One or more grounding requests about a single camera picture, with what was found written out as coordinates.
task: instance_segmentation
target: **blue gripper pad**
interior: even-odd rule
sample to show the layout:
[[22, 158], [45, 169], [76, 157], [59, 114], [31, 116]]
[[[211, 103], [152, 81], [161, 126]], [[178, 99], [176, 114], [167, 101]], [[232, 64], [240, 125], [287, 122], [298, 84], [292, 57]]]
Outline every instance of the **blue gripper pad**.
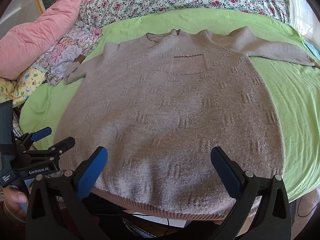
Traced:
[[83, 198], [89, 196], [91, 189], [93, 188], [107, 161], [108, 152], [104, 147], [98, 147], [91, 155], [91, 157], [87, 161], [85, 161], [89, 162], [89, 166], [83, 172], [83, 175], [79, 178], [76, 188], [77, 197], [79, 200], [82, 200]]
[[228, 161], [231, 160], [226, 156], [220, 147], [215, 147], [211, 151], [211, 163], [216, 169], [224, 187], [226, 188], [229, 196], [236, 200], [241, 198], [241, 182], [237, 175], [233, 172]]
[[49, 136], [51, 133], [52, 133], [52, 130], [50, 127], [43, 128], [43, 129], [39, 130], [38, 132], [33, 133], [31, 136], [31, 140], [34, 142], [37, 142], [37, 141], [43, 139], [44, 137]]

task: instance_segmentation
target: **sweater pocket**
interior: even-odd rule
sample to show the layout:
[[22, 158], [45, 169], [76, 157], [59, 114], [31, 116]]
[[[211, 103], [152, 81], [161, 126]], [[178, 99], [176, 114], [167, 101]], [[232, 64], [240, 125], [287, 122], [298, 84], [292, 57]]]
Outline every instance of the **sweater pocket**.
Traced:
[[173, 57], [171, 73], [175, 75], [198, 74], [207, 69], [203, 54]]

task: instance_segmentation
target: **sheer white curtain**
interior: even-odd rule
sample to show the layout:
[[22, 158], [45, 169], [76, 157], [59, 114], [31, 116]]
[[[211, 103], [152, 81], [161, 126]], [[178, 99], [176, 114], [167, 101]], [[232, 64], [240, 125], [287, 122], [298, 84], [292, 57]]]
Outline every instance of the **sheer white curtain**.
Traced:
[[306, 40], [320, 47], [320, 22], [306, 0], [291, 0], [291, 23]]

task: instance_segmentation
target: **yellow pillow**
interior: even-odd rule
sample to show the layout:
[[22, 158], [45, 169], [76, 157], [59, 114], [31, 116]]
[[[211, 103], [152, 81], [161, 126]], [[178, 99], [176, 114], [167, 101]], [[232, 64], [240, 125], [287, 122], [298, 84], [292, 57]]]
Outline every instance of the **yellow pillow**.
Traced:
[[16, 83], [16, 81], [0, 78], [0, 103], [12, 99], [12, 93]]
[[31, 67], [21, 73], [12, 92], [13, 107], [23, 104], [32, 92], [45, 81], [44, 74], [44, 72]]

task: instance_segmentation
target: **human hand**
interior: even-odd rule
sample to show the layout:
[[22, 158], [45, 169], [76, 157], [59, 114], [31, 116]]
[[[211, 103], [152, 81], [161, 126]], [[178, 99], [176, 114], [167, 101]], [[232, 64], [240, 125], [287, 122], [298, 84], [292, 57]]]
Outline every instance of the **human hand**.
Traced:
[[5, 197], [5, 204], [9, 211], [21, 220], [25, 220], [26, 213], [20, 207], [19, 203], [27, 203], [28, 198], [27, 196], [22, 193], [20, 190], [15, 189], [13, 187], [5, 187], [3, 189], [4, 197]]

